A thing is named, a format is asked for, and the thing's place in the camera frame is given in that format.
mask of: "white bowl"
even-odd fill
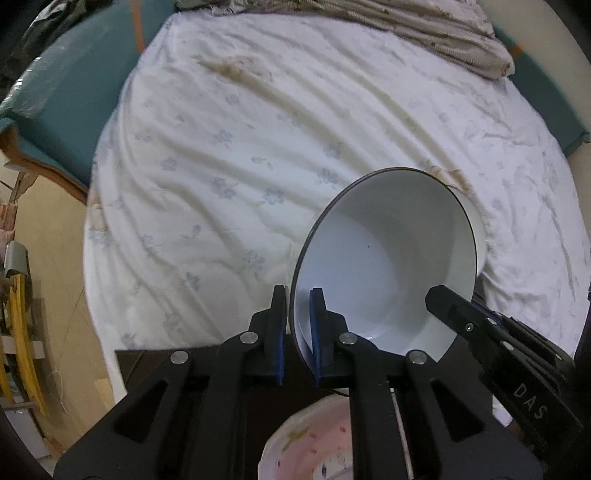
[[[478,210],[476,210],[476,206],[466,195],[455,187],[449,185],[448,187],[464,207],[466,215],[468,215],[468,221],[472,227],[474,242],[476,244],[476,276],[478,276],[482,273],[482,269],[486,263],[486,235],[482,217],[478,213]]]
[[[438,361],[456,334],[425,307],[446,285],[466,300],[476,278],[476,247],[462,204],[435,177],[411,168],[373,172],[324,210],[298,258],[290,292],[290,328],[313,367],[310,290],[379,349],[421,349]]]

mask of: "orange strap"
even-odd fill
[[[139,2],[141,0],[129,0],[131,3],[131,18],[134,22],[135,46],[138,53],[142,54],[146,49],[144,43],[144,29],[142,28],[142,12]]]
[[[509,50],[509,54],[513,57],[513,61],[517,61],[521,54],[523,53],[523,48],[521,48],[517,43],[511,47]]]

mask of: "blue gripper pad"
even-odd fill
[[[314,300],[310,290],[310,333],[312,335],[312,356],[314,361],[314,379],[316,387],[320,386],[320,345],[318,339],[318,320],[314,312]]]

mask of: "bed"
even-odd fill
[[[117,399],[115,350],[243,331],[273,285],[291,283],[323,208],[391,166],[428,171],[470,198],[485,226],[488,306],[574,354],[591,259],[565,153],[585,138],[584,105],[554,115],[551,132],[551,113],[570,105],[560,89],[543,118],[547,105],[534,109],[535,93],[526,100],[510,79],[330,18],[202,10],[156,27],[116,105],[98,106],[109,115],[98,141],[82,142],[95,151],[86,295]],[[19,120],[34,130],[30,116]],[[83,190],[90,172],[75,167],[66,180]]]

